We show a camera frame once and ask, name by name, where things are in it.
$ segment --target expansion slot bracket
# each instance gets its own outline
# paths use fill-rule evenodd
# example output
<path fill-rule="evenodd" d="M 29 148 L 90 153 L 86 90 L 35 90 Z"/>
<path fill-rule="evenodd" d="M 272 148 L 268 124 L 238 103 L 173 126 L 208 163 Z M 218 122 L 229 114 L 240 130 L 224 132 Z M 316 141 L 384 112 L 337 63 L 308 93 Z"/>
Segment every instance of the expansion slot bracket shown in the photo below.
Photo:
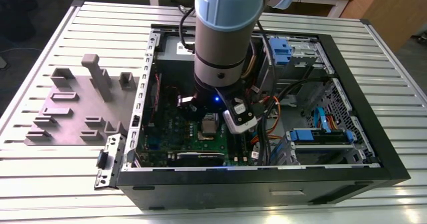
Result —
<path fill-rule="evenodd" d="M 105 147 L 98 152 L 94 190 L 118 189 L 116 187 L 118 170 L 122 162 L 126 138 L 121 134 L 110 135 Z"/>

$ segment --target motherboard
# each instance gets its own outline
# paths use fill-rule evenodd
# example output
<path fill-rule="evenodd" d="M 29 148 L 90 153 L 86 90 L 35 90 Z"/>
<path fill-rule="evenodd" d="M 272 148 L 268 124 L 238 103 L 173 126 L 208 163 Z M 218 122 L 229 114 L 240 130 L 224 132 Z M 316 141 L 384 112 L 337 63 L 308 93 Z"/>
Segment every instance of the motherboard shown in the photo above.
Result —
<path fill-rule="evenodd" d="M 216 113 L 206 113 L 201 121 L 185 120 L 168 102 L 166 88 L 160 88 L 158 105 L 150 108 L 152 118 L 142 127 L 141 167 L 250 166 L 248 134 L 230 134 Z"/>

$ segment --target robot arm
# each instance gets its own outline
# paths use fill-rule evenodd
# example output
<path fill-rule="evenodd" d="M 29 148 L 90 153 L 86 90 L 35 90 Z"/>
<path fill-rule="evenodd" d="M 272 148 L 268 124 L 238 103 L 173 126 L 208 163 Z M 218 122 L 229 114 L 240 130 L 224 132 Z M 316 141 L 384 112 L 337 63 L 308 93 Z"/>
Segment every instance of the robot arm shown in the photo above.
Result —
<path fill-rule="evenodd" d="M 222 117 L 234 134 L 257 123 L 240 79 L 252 30 L 265 5 L 285 9 L 290 2 L 194 0 L 193 75 L 197 91 L 193 98 L 198 106 L 210 112 L 209 107 L 214 105 L 209 103 L 220 97 Z"/>

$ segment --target blue drive bracket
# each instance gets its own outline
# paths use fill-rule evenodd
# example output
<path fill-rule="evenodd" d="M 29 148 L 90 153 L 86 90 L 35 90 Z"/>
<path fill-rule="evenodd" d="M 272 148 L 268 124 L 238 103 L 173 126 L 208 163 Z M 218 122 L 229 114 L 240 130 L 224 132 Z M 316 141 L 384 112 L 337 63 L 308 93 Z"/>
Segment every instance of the blue drive bracket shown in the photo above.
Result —
<path fill-rule="evenodd" d="M 313 118 L 312 118 L 312 125 L 316 128 L 317 127 L 317 121 L 320 119 L 320 123 L 321 123 L 321 128 L 325 130 L 325 133 L 330 133 L 330 129 L 328 126 L 328 122 L 326 122 L 326 115 L 325 115 L 325 111 L 322 110 L 321 107 L 316 107 L 313 110 Z"/>
<path fill-rule="evenodd" d="M 276 65 L 286 65 L 292 58 L 292 47 L 282 38 L 269 38 L 272 56 Z"/>

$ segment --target black case frame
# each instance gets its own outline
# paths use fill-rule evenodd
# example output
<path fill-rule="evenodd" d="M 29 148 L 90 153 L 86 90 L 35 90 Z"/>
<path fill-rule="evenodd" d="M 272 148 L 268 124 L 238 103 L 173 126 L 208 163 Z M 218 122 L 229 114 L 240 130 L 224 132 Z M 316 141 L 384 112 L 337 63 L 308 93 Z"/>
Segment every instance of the black case frame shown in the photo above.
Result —
<path fill-rule="evenodd" d="M 152 28 L 173 30 L 170 25 Z M 384 129 L 329 35 L 266 31 L 314 37 L 334 69 L 353 113 L 373 148 L 378 168 L 308 168 L 205 171 L 121 171 L 116 186 L 142 210 L 268 207 L 337 203 L 376 187 L 409 179 Z"/>

